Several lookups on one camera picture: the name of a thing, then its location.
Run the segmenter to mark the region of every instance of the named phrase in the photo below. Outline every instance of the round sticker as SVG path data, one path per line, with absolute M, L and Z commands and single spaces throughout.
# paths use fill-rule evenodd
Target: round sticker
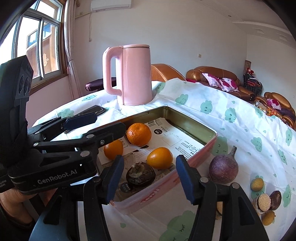
M 157 135 L 162 134 L 162 132 L 163 132 L 163 131 L 160 130 L 160 129 L 155 129 L 155 130 L 154 130 L 154 133 L 157 134 Z
M 132 186 L 129 186 L 127 182 L 120 185 L 120 190 L 123 192 L 130 192 L 133 189 Z

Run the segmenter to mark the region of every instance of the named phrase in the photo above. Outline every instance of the kettle lid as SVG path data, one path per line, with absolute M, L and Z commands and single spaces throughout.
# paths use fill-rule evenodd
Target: kettle lid
M 137 48 L 139 48 L 139 47 L 142 47 L 142 48 L 150 48 L 150 46 L 149 45 L 146 45 L 146 44 L 129 44 L 129 45 L 123 45 L 122 47 L 124 49 L 126 49 L 126 48 L 135 48 L 135 47 L 137 47 Z

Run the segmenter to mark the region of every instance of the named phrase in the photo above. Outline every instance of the ceiling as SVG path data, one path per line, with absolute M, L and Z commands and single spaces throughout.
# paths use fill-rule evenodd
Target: ceiling
M 230 19 L 247 34 L 282 42 L 296 49 L 296 41 L 280 17 L 262 0 L 194 0 Z

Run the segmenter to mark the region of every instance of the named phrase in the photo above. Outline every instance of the human hand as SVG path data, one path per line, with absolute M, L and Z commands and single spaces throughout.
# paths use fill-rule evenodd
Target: human hand
M 44 205 L 47 205 L 55 191 L 56 189 L 44 192 Z M 32 222 L 33 218 L 28 213 L 23 202 L 29 200 L 35 195 L 36 194 L 24 195 L 16 188 L 12 188 L 3 193 L 0 193 L 0 205 L 10 217 L 14 218 L 19 223 L 29 224 L 30 222 Z

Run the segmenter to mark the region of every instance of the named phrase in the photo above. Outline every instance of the brown leather sofa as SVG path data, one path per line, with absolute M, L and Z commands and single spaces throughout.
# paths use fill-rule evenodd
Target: brown leather sofa
M 292 108 L 290 102 L 285 97 L 283 97 L 281 94 L 278 94 L 278 93 L 275 93 L 275 92 L 272 92 L 272 93 L 265 92 L 264 97 L 257 96 L 255 98 L 255 101 L 258 101 L 258 102 L 262 103 L 264 106 L 267 107 L 268 106 L 267 99 L 276 99 L 280 103 L 282 109 L 283 108 L 288 109 L 295 116 L 295 110 Z M 287 115 L 283 115 L 278 110 L 276 110 L 276 112 L 277 112 L 277 116 L 279 118 L 281 118 L 284 123 L 288 124 L 291 128 L 296 130 L 296 122 L 294 120 L 292 120 Z
M 172 66 L 167 64 L 152 64 L 151 65 L 151 79 L 152 81 L 167 82 L 171 79 L 179 78 L 186 81 L 183 75 Z
M 254 100 L 254 93 L 252 91 L 249 91 L 249 90 L 245 89 L 244 87 L 242 87 L 243 83 L 241 83 L 241 81 L 237 78 L 237 76 L 234 73 L 224 70 L 224 69 L 218 69 L 218 68 L 209 67 L 209 66 L 200 66 L 195 69 L 189 70 L 186 74 L 186 79 L 197 80 L 197 81 L 201 82 L 203 85 L 221 90 L 218 87 L 210 86 L 208 81 L 206 80 L 206 78 L 202 75 L 202 73 L 212 74 L 212 75 L 216 76 L 217 78 L 233 79 L 236 82 L 239 91 L 229 92 L 229 94 L 234 95 L 234 96 L 236 96 L 242 100 L 245 100 L 245 101 L 253 101 Z

